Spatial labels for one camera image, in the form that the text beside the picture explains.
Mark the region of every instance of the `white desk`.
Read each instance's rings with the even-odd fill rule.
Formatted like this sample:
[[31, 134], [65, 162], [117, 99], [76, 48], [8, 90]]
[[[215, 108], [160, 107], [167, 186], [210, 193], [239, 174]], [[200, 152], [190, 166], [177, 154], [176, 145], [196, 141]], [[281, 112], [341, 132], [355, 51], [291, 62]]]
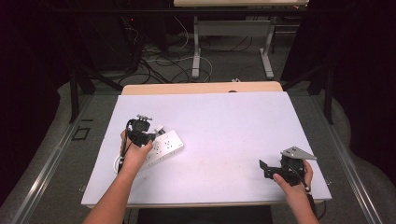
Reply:
[[[137, 114], [153, 117], [150, 131], [162, 124], [184, 143], [177, 154], [139, 173], [130, 207], [258, 205], [285, 202], [284, 193], [263, 176], [259, 160], [280, 166], [280, 151], [297, 146], [312, 153], [286, 92], [276, 82], [129, 86], [121, 95], [85, 190], [82, 204], [94, 206], [116, 174], [120, 132]], [[269, 90], [262, 91], [268, 85]], [[184, 87], [188, 94], [176, 94]], [[202, 93], [203, 90], [216, 93]], [[220, 90], [236, 90], [228, 93]], [[315, 161], [316, 201], [332, 197]]]
[[[308, 0], [175, 0], [174, 4], [176, 7], [286, 7], [303, 6], [308, 4]], [[198, 21], [197, 17], [194, 17], [194, 59], [191, 76], [199, 77], [200, 35], [251, 35], [265, 36], [264, 48], [260, 49], [260, 55], [265, 75], [272, 80], [274, 73], [268, 59], [268, 50], [275, 26], [276, 17], [269, 21]]]

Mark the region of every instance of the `power outlet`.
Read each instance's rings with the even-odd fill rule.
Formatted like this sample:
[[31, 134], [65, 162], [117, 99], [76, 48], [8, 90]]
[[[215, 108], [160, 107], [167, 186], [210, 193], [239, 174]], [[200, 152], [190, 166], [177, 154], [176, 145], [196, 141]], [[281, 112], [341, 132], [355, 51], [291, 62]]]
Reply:
[[152, 149], [148, 153], [140, 170], [147, 169], [158, 162], [163, 161], [184, 147], [183, 142], [181, 142], [174, 130], [156, 137], [152, 144]]

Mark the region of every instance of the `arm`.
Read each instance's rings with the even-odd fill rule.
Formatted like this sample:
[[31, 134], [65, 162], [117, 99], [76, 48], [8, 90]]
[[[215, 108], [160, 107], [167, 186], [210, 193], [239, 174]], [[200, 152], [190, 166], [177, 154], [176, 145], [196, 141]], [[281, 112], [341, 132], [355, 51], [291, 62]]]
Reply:
[[147, 154], [152, 149], [152, 142], [149, 141], [144, 147], [138, 147], [131, 144], [127, 138], [126, 146], [129, 146], [129, 149], [120, 173], [83, 223], [122, 223], [132, 183]]
[[[311, 181], [314, 173], [311, 165], [307, 161], [304, 161], [304, 166], [306, 171], [304, 180], [308, 187], [311, 188]], [[319, 223], [314, 212], [312, 212], [302, 183], [292, 187], [278, 174], [274, 174], [274, 180], [285, 192], [286, 201], [298, 223]]]

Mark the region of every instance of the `gray carpet floor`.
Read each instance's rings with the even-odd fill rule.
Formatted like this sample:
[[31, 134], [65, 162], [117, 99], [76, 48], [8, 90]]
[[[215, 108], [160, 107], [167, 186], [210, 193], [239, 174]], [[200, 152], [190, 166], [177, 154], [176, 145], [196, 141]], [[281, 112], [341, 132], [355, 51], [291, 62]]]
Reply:
[[[205, 43], [210, 43], [210, 49], [231, 49], [242, 39], [242, 37], [209, 38]], [[248, 38], [240, 46], [240, 49], [248, 46], [248, 49], [243, 51], [203, 51], [202, 56], [207, 61], [201, 61], [203, 71], [200, 78], [194, 81], [209, 81], [205, 72], [210, 74], [211, 82], [231, 81], [235, 77], [242, 81], [266, 80], [258, 52], [261, 43], [261, 39], [253, 38], [252, 43], [249, 44]], [[280, 79], [291, 44], [292, 37], [290, 36], [280, 36], [276, 40], [275, 53], [270, 55], [270, 61], [276, 74], [275, 80]], [[186, 53], [183, 58], [192, 55], [191, 51], [181, 49], [179, 46], [175, 48], [175, 51]], [[157, 57], [155, 55], [148, 56], [148, 54], [146, 54], [146, 60], [148, 61]], [[187, 80], [187, 75], [180, 67], [187, 70], [191, 68], [192, 61], [180, 61], [177, 66], [164, 66], [164, 62], [150, 62], [150, 64], [153, 64], [153, 68], [161, 71], [161, 74], [165, 74], [167, 78], [173, 78], [175, 82], [178, 82]], [[129, 77], [119, 77], [122, 74], [117, 73], [106, 75], [119, 81], [122, 85], [141, 83], [147, 78], [146, 75]], [[154, 79], [151, 79], [148, 83], [155, 82]], [[85, 107], [75, 123], [75, 129], [71, 131], [68, 131], [70, 129], [68, 121], [71, 115], [69, 86], [66, 84], [59, 89], [62, 99], [56, 118], [29, 168], [1, 207], [0, 223], [12, 223], [12, 220], [16, 220], [16, 217], [20, 215], [21, 206], [26, 202], [26, 196], [32, 191], [32, 186], [40, 176], [43, 167], [48, 163], [48, 159], [54, 151], [60, 148], [64, 150], [60, 155], [59, 163], [53, 167], [53, 173], [49, 177], [50, 182], [40, 191], [37, 200], [30, 203], [31, 213], [22, 214], [26, 216], [24, 221], [27, 223], [80, 223], [88, 214], [90, 209], [80, 204], [83, 195], [81, 187], [88, 183], [117, 100], [117, 94], [119, 94], [119, 92], [111, 90], [103, 83], [95, 81], [94, 84], [97, 88], [95, 95], [80, 95], [80, 101]], [[289, 94], [307, 139], [318, 157], [321, 171], [332, 182], [329, 189], [333, 199], [326, 202], [326, 211], [324, 203], [318, 204], [318, 213], [322, 214], [325, 211], [320, 222], [372, 223], [364, 210], [361, 209], [362, 205], [356, 196], [356, 189], [351, 185], [350, 177], [343, 169], [342, 160], [336, 150], [337, 144], [341, 144], [348, 150], [350, 136], [350, 127], [342, 107], [334, 101], [332, 107], [334, 125], [332, 127], [336, 130], [338, 140], [341, 142], [335, 143], [327, 123], [323, 121], [320, 109], [318, 109], [321, 106], [319, 102], [322, 95], [308, 96], [305, 83], [290, 90]], [[396, 190], [394, 186], [373, 165], [360, 160], [349, 151], [347, 154], [352, 158], [352, 167], [356, 169], [361, 182], [364, 184], [364, 189], [367, 190], [366, 193], [371, 200], [370, 203], [378, 212], [382, 223], [395, 223], [396, 216], [392, 212], [396, 209], [394, 204], [396, 202]], [[274, 223], [295, 223], [294, 217], [286, 204], [272, 206], [272, 213]], [[125, 221], [135, 223], [137, 216], [137, 209], [127, 210]]]

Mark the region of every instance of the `white power strip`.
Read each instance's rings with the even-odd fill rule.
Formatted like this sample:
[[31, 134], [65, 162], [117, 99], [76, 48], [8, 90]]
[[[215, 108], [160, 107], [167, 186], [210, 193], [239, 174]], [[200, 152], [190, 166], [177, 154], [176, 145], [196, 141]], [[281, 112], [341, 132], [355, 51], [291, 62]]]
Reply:
[[156, 137], [152, 144], [152, 149], [140, 168], [141, 171], [163, 161], [184, 147], [175, 130]]

